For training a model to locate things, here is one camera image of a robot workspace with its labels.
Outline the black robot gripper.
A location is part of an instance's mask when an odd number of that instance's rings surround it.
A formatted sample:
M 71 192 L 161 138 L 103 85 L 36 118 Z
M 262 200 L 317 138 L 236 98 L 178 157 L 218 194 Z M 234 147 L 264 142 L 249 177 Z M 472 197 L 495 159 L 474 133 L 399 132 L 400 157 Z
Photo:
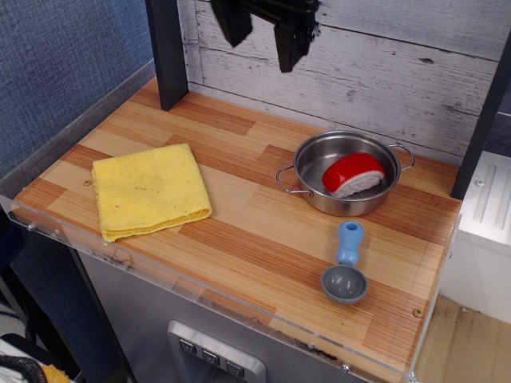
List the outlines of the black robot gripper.
M 231 47 L 238 46 L 251 32 L 251 14 L 272 23 L 282 73 L 308 55 L 310 44 L 320 35 L 315 13 L 319 1 L 224 1 L 211 0 L 213 13 Z

